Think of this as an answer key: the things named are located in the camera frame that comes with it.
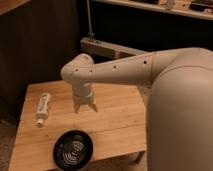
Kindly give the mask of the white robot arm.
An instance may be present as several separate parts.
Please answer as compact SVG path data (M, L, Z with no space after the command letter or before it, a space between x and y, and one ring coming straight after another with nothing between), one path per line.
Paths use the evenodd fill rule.
M162 50L99 64L81 53L61 77L76 107L94 104L93 83L148 87L148 171L213 171L212 50Z

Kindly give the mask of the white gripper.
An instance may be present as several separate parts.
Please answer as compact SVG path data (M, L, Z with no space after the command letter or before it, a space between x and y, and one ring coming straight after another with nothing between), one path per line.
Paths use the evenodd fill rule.
M94 101L94 92L90 91L87 94L80 95L76 91L73 92L73 101L74 101L74 112L77 114L80 109L80 105L87 105L91 107L95 112L98 112L97 106Z

